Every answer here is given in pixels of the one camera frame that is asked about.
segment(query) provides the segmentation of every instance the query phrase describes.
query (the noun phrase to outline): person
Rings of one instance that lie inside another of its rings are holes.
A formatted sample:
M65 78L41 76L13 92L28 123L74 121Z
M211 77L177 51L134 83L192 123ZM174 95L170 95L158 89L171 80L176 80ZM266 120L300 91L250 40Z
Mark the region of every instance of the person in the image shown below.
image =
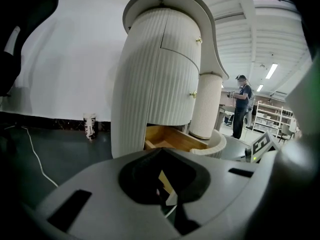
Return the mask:
M238 86L241 88L239 93L233 94L236 98L235 110L233 118L233 137L240 139L242 128L244 125L244 117L247 113L249 99L252 95L251 87L248 85L248 80L244 75L237 76Z

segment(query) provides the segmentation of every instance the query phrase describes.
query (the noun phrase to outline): gray floor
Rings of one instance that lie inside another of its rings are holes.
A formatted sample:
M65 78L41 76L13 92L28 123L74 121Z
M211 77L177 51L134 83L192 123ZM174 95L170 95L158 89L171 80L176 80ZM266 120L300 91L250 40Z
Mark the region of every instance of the gray floor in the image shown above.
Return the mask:
M35 208L56 187L42 175L27 131L22 128L8 131L16 153L5 151L3 138L0 138L1 148L13 167L20 199ZM112 159L110 133L99 132L92 142L83 131L29 128L29 133L44 172L58 185L92 164Z

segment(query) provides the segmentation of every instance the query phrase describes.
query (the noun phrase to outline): cylindrical column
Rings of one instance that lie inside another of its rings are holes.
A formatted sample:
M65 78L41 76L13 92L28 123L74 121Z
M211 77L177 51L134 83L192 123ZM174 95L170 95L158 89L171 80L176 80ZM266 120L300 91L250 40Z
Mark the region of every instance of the cylindrical column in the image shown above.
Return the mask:
M201 139L210 139L215 127L221 97L222 78L203 74L199 78L197 96L189 132Z

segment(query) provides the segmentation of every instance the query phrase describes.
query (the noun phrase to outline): white wall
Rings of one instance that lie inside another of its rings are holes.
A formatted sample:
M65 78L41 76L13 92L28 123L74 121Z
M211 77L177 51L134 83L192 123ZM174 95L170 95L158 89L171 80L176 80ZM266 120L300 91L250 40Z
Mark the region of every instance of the white wall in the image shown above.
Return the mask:
M6 112L111 120L112 92L127 38L122 15L129 0L59 0L54 14L22 48L22 69Z

